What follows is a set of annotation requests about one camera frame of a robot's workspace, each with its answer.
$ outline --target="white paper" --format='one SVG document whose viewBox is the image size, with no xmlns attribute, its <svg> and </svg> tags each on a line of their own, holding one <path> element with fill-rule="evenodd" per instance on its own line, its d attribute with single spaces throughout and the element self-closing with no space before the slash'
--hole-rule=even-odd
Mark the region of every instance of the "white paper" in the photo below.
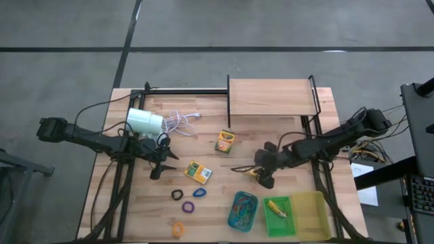
<svg viewBox="0 0 434 244">
<path fill-rule="evenodd" d="M 353 171 L 353 177 L 361 176 L 374 170 L 372 166 L 360 165 L 358 163 L 351 164 L 351 171 Z M 359 194 L 360 203 L 378 206 L 377 189 L 375 186 L 367 189 L 357 191 Z"/>
</svg>

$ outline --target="blue plastic bin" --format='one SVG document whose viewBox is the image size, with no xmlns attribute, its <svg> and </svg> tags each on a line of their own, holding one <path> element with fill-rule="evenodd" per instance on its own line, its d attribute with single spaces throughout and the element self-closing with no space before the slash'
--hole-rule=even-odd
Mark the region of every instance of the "blue plastic bin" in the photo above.
<svg viewBox="0 0 434 244">
<path fill-rule="evenodd" d="M 255 195 L 243 191 L 237 192 L 229 213 L 228 225 L 235 230 L 249 232 L 253 227 L 257 209 L 258 198 Z"/>
</svg>

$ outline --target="concrete floor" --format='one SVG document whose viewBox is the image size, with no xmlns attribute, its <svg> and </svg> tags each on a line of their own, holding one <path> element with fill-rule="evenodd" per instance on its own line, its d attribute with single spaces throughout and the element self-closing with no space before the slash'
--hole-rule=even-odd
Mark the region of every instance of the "concrete floor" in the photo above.
<svg viewBox="0 0 434 244">
<path fill-rule="evenodd" d="M 134 0 L 0 0 L 0 47 L 121 47 Z M 424 0 L 144 0 L 132 46 L 423 46 L 434 42 Z M 53 165 L 33 178 L 16 228 L 17 243 L 75 237 L 95 154 L 66 142 L 40 142 L 40 117 L 69 121 L 108 100 L 121 53 L 1 53 L 0 148 Z M 434 52 L 129 54 L 121 87 L 224 87 L 237 78 L 304 78 L 332 87 L 344 120 L 359 107 L 401 104 L 399 86 L 433 76 Z M 100 129 L 106 106 L 80 125 Z M 398 121 L 403 111 L 388 115 Z M 408 132 L 383 142 L 400 160 L 413 155 Z M 405 242 L 398 220 L 366 216 L 379 241 Z"/>
</svg>

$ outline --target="blue hair tie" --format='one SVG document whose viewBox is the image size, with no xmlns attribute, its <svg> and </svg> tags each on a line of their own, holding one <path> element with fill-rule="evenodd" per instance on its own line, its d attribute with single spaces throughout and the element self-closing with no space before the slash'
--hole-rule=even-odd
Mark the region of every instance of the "blue hair tie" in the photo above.
<svg viewBox="0 0 434 244">
<path fill-rule="evenodd" d="M 204 188 L 198 188 L 197 190 L 195 190 L 195 192 L 193 192 L 194 197 L 203 197 L 205 195 L 206 195 L 206 190 Z"/>
</svg>

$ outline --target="green tray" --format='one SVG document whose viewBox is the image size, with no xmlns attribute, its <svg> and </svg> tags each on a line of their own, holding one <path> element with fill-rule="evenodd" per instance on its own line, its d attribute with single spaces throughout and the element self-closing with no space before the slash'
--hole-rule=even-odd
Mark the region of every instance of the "green tray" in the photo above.
<svg viewBox="0 0 434 244">
<path fill-rule="evenodd" d="M 269 200 L 276 203 L 280 210 L 286 213 L 286 218 L 279 217 L 267 206 Z M 264 198 L 264 210 L 269 237 L 286 237 L 296 234 L 289 197 Z"/>
</svg>

